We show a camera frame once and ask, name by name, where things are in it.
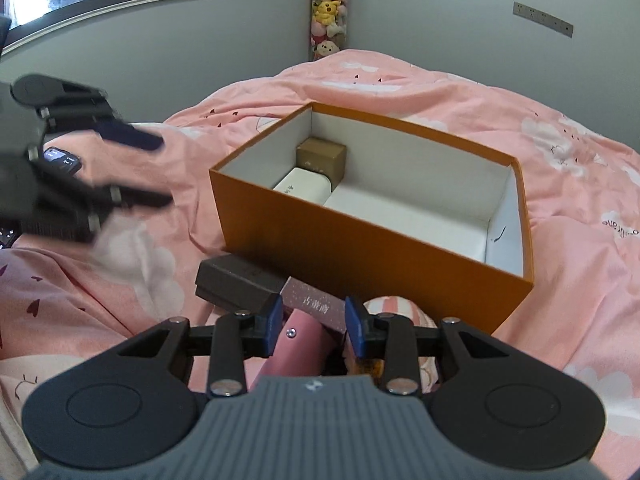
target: power socket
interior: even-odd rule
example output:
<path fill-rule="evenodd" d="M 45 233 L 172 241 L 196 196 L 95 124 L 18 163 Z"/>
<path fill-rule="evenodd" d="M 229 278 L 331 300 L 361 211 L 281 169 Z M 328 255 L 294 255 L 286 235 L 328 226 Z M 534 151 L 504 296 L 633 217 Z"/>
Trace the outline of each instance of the power socket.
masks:
<path fill-rule="evenodd" d="M 541 10 L 514 2 L 513 13 L 516 16 L 525 18 L 526 20 L 544 25 L 545 27 L 559 32 L 560 34 L 564 34 L 569 38 L 574 36 L 574 26 L 571 23 L 561 20 L 560 18 L 556 18 L 546 12 L 542 12 Z"/>

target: pink bedsheet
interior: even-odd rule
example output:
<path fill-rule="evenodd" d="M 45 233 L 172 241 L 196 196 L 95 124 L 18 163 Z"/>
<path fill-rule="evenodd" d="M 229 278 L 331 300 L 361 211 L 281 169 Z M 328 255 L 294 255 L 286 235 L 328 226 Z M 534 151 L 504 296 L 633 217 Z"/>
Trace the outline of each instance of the pink bedsheet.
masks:
<path fill-rule="evenodd" d="M 83 178 L 170 190 L 175 206 L 115 216 L 93 247 L 23 237 L 0 251 L 0 384 L 17 420 L 35 376 L 61 369 L 43 370 L 50 358 L 40 356 L 87 358 L 176 314 L 216 319 L 193 293 L 200 260 L 223 245 L 207 170 L 311 100 L 518 157 L 536 286 L 496 335 L 595 389 L 607 429 L 593 460 L 611 478 L 628 477 L 640 466 L 640 156 L 512 92 L 354 50 L 230 85 L 147 125 L 166 141 L 159 153 L 94 134 L 55 140 L 82 157 Z M 203 381 L 199 362 L 192 385 Z"/>

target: open box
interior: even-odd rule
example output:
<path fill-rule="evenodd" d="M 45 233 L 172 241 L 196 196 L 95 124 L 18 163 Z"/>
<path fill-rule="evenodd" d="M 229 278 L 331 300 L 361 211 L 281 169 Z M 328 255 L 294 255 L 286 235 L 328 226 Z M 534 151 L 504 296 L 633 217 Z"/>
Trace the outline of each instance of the open box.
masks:
<path fill-rule="evenodd" d="M 272 188 L 308 137 L 347 146 L 323 205 Z M 328 293 L 402 296 L 493 332 L 533 287 L 522 172 L 505 153 L 317 103 L 210 170 L 226 250 Z"/>

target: plush toy column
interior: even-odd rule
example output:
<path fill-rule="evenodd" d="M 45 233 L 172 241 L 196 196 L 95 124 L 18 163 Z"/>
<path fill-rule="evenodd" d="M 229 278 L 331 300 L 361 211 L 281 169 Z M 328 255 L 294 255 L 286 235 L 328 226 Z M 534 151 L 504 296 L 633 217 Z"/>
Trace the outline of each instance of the plush toy column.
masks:
<path fill-rule="evenodd" d="M 321 59 L 346 47 L 348 0 L 312 0 L 311 55 Z"/>

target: gray wall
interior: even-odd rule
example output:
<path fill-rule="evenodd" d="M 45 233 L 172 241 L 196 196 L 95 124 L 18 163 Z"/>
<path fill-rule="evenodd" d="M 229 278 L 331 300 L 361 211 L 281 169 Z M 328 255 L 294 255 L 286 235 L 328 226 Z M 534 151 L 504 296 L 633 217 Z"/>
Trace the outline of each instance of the gray wall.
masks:
<path fill-rule="evenodd" d="M 573 39 L 511 14 L 575 25 Z M 640 0 L 351 0 L 350 44 L 557 108 L 640 148 Z"/>
<path fill-rule="evenodd" d="M 309 0 L 168 0 L 62 28 L 2 56 L 29 72 L 105 89 L 128 121 L 163 121 L 229 83 L 308 57 Z"/>

